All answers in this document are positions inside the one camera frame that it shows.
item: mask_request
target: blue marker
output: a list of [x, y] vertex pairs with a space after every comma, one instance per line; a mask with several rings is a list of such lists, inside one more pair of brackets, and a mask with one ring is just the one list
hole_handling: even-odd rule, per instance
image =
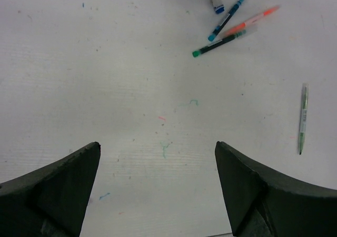
[[240, 5], [243, 3], [244, 0], [239, 0], [227, 13], [227, 15], [221, 20], [219, 25], [214, 29], [213, 33], [209, 36], [209, 41], [213, 41], [215, 37], [219, 34], [222, 28], [227, 24], [227, 22], [231, 19], [234, 13], [239, 9]]
[[213, 5], [215, 13], [220, 14], [225, 11], [225, 7], [223, 6], [221, 0], [211, 0], [211, 3]]

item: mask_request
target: white table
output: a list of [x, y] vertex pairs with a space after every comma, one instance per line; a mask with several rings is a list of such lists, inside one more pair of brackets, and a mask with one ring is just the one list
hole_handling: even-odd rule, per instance
[[221, 18], [208, 0], [0, 0], [0, 182], [99, 141], [82, 237], [230, 232], [217, 141], [337, 189], [337, 3], [247, 0], [229, 26], [276, 4], [193, 58]]

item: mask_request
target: blue ink mark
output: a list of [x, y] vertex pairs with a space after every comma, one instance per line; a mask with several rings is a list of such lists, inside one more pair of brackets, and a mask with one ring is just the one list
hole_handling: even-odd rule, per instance
[[190, 104], [195, 103], [196, 106], [199, 106], [199, 101], [197, 99], [192, 99]]
[[100, 200], [103, 199], [103, 198], [105, 198], [105, 197], [108, 196], [108, 195], [110, 195], [110, 192], [106, 193], [106, 194], [103, 195], [103, 196], [100, 196]]
[[170, 144], [168, 144], [168, 143], [164, 144], [164, 143], [162, 143], [162, 142], [160, 142], [160, 144], [161, 144], [161, 146], [162, 146], [162, 148], [163, 148], [163, 157], [166, 159], [166, 155], [165, 155], [166, 149], [168, 148], [168, 146], [169, 146]]

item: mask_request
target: marker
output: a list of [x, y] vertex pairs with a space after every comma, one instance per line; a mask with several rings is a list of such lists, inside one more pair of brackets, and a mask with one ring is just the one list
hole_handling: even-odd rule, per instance
[[228, 42], [236, 39], [237, 37], [244, 35], [245, 33], [246, 33], [246, 30], [243, 30], [241, 32], [237, 32], [237, 33], [234, 33], [232, 35], [229, 35], [229, 36], [227, 36], [227, 37], [225, 37], [225, 38], [223, 38], [223, 39], [221, 39], [219, 41], [216, 41], [214, 43], [211, 43], [208, 46], [205, 46], [205, 47], [203, 47], [203, 48], [201, 48], [199, 50], [194, 51], [192, 53], [192, 55], [193, 55], [193, 57], [198, 57], [198, 56], [200, 56], [200, 55], [202, 55], [202, 54], [204, 54], [204, 53], [206, 53], [206, 52], [208, 52], [210, 50], [213, 50], [213, 49], [217, 48], [218, 46], [226, 44], [226, 43], [228, 43]]
[[210, 1], [213, 5], [213, 9], [215, 13], [220, 14], [225, 11], [225, 7], [223, 6], [223, 3], [221, 0], [210, 0]]
[[306, 113], [308, 111], [308, 84], [303, 83], [302, 87], [302, 104], [301, 104], [301, 121], [300, 121], [300, 134], [299, 134], [299, 154], [302, 154], [304, 140], [305, 140], [305, 128], [306, 128]]
[[209, 36], [209, 41], [213, 41], [215, 37], [219, 34], [222, 28], [228, 23], [231, 17], [235, 14], [237, 9], [239, 9], [240, 5], [243, 3], [244, 0], [239, 0], [236, 4], [230, 9], [227, 15], [221, 20], [219, 25], [214, 29], [213, 33]]
[[274, 6], [270, 9], [267, 9], [265, 12], [257, 14], [254, 17], [251, 17], [250, 19], [248, 19], [247, 21], [241, 23], [240, 25], [237, 25], [231, 29], [229, 29], [228, 31], [225, 32], [224, 36], [236, 33], [237, 31], [240, 31], [244, 28], [246, 28], [249, 25], [255, 24], [258, 20], [268, 16], [269, 14], [272, 14], [273, 12], [276, 12], [278, 9], [280, 8], [280, 6]]

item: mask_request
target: green ink mark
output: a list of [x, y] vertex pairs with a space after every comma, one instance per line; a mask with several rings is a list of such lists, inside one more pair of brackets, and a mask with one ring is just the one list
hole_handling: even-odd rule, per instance
[[178, 106], [179, 106], [179, 107], [180, 107], [180, 106], [188, 106], [188, 105], [190, 105], [190, 104], [192, 104], [192, 103], [195, 103], [196, 106], [199, 106], [199, 101], [198, 101], [197, 99], [192, 99], [192, 100], [190, 100], [190, 102], [189, 102], [188, 104], [180, 104], [180, 105], [178, 105]]
[[163, 148], [163, 157], [166, 159], [166, 155], [165, 155], [166, 149], [168, 148], [168, 146], [169, 146], [170, 144], [168, 144], [167, 142], [166, 142], [166, 143], [160, 142], [160, 144], [161, 144], [161, 146], [162, 146], [162, 148]]
[[192, 103], [195, 103], [196, 106], [199, 106], [199, 102], [198, 102], [197, 99], [192, 99], [192, 100], [190, 101], [190, 104], [192, 104]]

